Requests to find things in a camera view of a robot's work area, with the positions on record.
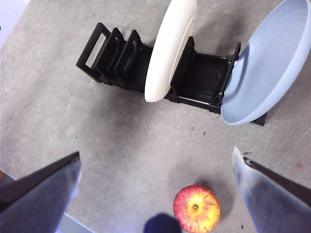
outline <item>apple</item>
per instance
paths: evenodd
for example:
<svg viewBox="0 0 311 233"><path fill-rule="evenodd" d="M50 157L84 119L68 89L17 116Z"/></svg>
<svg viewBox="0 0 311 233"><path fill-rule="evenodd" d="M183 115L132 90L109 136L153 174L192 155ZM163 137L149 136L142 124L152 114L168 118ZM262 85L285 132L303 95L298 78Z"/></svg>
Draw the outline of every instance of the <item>apple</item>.
<svg viewBox="0 0 311 233"><path fill-rule="evenodd" d="M173 211L182 228L190 233L208 233L220 219L220 205L215 195L202 185L191 185L179 191Z"/></svg>

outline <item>table surface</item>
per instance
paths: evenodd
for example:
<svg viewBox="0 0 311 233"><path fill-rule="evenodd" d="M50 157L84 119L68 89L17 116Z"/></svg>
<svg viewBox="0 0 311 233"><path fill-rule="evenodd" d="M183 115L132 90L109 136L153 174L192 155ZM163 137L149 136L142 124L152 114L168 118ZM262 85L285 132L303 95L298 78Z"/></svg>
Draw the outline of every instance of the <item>table surface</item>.
<svg viewBox="0 0 311 233"><path fill-rule="evenodd" d="M198 0L198 52L245 46L280 0ZM311 58L264 127L96 83L75 63L97 22L136 29L153 45L169 0L32 0L1 50L1 169L18 179L74 151L83 174L68 214L99 233L143 232L173 214L177 192L206 184L222 218L215 233L255 233L231 166L233 147L311 187Z"/></svg>

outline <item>blue object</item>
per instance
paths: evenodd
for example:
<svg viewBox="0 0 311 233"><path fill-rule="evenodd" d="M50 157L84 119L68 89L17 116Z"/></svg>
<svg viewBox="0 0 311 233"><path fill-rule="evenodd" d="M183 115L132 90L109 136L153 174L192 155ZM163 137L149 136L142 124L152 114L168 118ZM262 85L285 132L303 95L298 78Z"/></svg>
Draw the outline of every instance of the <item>blue object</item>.
<svg viewBox="0 0 311 233"><path fill-rule="evenodd" d="M225 123L245 124L274 107L310 48L310 1L285 0L261 23L236 62L221 107Z"/></svg>

